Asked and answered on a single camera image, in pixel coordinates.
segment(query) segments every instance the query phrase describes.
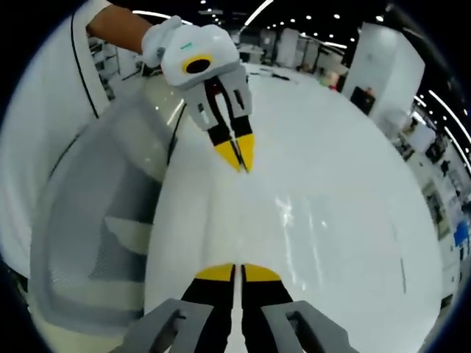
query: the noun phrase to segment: person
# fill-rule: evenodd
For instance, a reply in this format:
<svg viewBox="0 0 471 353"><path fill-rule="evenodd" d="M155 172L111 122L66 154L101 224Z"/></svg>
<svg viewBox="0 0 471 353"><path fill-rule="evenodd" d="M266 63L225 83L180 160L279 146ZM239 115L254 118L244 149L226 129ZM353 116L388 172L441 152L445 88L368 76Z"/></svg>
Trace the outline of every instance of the person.
<svg viewBox="0 0 471 353"><path fill-rule="evenodd" d="M109 104L87 33L142 54L146 64L159 61L158 26L106 0L90 0L59 25L29 64L0 135L0 252L26 278L41 191L61 155Z"/></svg>

